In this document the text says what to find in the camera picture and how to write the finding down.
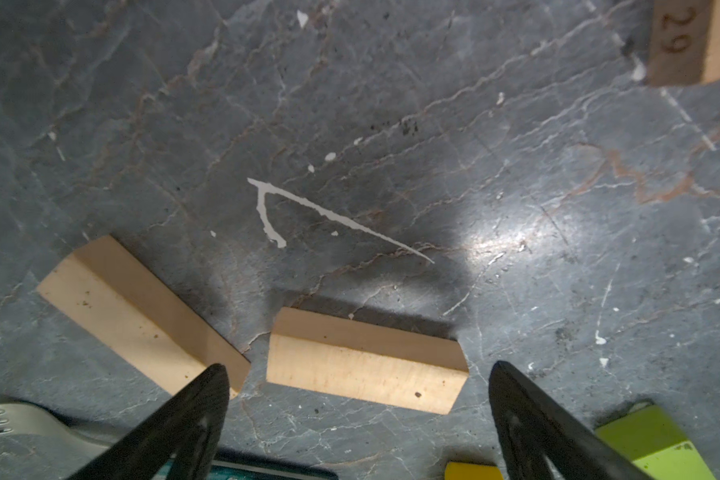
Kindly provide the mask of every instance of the stone surface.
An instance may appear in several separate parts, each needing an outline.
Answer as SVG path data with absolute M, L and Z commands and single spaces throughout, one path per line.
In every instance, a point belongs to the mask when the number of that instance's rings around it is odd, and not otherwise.
M 115 430 L 168 398 L 34 292 L 112 233 L 252 361 L 226 448 L 501 465 L 504 359 L 588 426 L 653 399 L 720 480 L 720 82 L 635 82 L 649 27 L 647 0 L 0 1 L 0 398 Z M 270 194 L 279 249 L 247 178 L 434 264 Z M 268 385 L 281 306 L 454 338 L 470 379 L 448 416 Z M 85 461 L 55 448 L 0 441 L 0 478 Z

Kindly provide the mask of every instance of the light wood block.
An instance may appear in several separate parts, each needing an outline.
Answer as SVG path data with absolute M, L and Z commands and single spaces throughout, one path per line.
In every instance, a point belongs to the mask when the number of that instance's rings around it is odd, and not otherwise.
M 283 308 L 266 379 L 279 385 L 445 414 L 469 377 L 457 342 Z
M 240 392 L 250 362 L 111 236 L 78 248 L 38 293 L 171 395 L 213 363 Z
M 648 84 L 720 80 L 720 0 L 655 0 Z

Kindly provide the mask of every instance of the fork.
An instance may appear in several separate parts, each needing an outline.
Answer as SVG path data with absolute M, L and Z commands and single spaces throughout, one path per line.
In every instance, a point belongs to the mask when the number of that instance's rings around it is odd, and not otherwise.
M 59 422 L 48 410 L 30 403 L 0 403 L 0 437 L 12 435 L 56 438 L 85 456 L 98 456 L 112 446 L 75 432 Z

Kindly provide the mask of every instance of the green block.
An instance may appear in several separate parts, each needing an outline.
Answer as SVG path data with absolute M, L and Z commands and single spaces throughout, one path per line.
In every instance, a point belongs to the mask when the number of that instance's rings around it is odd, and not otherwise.
M 656 480 L 715 480 L 691 440 L 658 406 L 619 418 L 595 434 Z

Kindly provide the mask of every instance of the silver fork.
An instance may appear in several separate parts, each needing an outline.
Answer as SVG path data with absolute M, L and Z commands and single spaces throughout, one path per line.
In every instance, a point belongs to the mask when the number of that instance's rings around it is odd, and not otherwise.
M 0 403 L 0 437 L 39 435 L 56 438 L 85 456 L 98 456 L 112 445 L 81 435 L 59 422 L 48 410 L 29 403 Z

